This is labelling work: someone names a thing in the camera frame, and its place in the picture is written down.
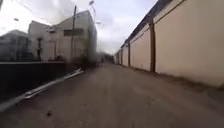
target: sky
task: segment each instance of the sky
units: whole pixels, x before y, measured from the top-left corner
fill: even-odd
[[[96,22],[97,50],[114,54],[157,0],[4,0],[0,12],[0,35],[19,29],[27,32],[32,20],[57,24],[78,12],[90,10]]]

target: roof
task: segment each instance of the roof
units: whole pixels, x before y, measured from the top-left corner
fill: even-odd
[[[157,3],[153,6],[153,8],[145,15],[145,17],[142,19],[142,21],[138,24],[138,26],[134,29],[134,31],[131,33],[131,35],[128,37],[128,41],[132,40],[137,33],[150,22],[150,20],[153,20],[153,18],[162,11],[171,1],[173,0],[158,0]]]
[[[28,37],[28,34],[27,34],[27,33],[22,32],[22,31],[19,31],[19,30],[17,30],[17,29],[11,30],[11,31],[9,31],[8,33],[2,35],[1,37],[3,37],[3,36],[7,36],[7,35],[9,35],[9,34],[16,35],[16,36]]]
[[[88,10],[86,11],[83,11],[83,12],[79,12],[76,14],[76,18],[79,17],[80,15],[84,15],[84,14],[89,14],[90,15],[90,12]],[[68,18],[66,18],[65,20],[61,21],[60,23],[58,23],[57,25],[54,25],[54,26],[58,26],[60,24],[63,24],[64,22],[67,22],[68,20],[71,20],[73,16],[70,16]]]

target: asphalt road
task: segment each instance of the asphalt road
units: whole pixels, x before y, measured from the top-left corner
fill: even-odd
[[[224,106],[147,73],[104,64],[0,114],[0,128],[223,128]]]

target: long wall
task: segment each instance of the long wall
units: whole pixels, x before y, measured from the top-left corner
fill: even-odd
[[[150,70],[150,31],[147,24],[131,40],[131,66]]]
[[[174,0],[157,17],[180,3]],[[158,73],[224,83],[224,1],[186,0],[155,24]]]
[[[124,47],[122,57],[123,57],[123,59],[122,59],[123,65],[128,66],[128,47]]]

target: street light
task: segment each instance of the street light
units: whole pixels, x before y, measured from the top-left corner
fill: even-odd
[[[95,20],[96,20],[96,9],[94,8],[93,4],[94,4],[94,0],[89,2],[89,6],[91,6],[92,9],[93,9],[93,13],[94,13],[93,21],[95,22]]]
[[[18,59],[18,43],[19,43],[18,42],[18,39],[19,39],[18,31],[16,32],[16,36],[17,36],[17,38],[16,38],[16,45],[15,45],[15,47],[16,47],[16,49],[15,49],[15,60]]]

